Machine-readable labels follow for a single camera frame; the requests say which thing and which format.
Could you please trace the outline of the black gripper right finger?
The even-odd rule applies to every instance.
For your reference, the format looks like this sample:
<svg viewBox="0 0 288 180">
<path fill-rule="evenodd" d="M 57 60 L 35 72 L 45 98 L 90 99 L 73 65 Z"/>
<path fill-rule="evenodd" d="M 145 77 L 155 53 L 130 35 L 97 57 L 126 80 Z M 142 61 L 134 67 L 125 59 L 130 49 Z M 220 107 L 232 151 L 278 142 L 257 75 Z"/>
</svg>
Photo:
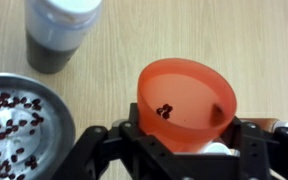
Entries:
<svg viewBox="0 0 288 180">
<path fill-rule="evenodd" d="M 263 119 L 234 117 L 222 133 L 224 144 L 234 156 L 261 157 L 268 155 L 267 140 L 270 132 L 261 126 L 262 122 Z"/>
</svg>

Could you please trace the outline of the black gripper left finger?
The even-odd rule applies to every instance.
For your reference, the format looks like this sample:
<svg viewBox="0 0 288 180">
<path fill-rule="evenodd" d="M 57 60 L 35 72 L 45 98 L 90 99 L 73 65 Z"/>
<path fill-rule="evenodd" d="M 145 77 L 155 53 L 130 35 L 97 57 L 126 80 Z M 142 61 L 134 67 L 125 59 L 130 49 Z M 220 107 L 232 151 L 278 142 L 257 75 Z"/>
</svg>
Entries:
<svg viewBox="0 0 288 180">
<path fill-rule="evenodd" d="M 131 103 L 128 118 L 119 119 L 113 122 L 112 136 L 129 140 L 137 140 L 141 137 L 145 137 L 146 133 L 139 127 L 138 120 L 138 106 L 136 103 Z"/>
</svg>

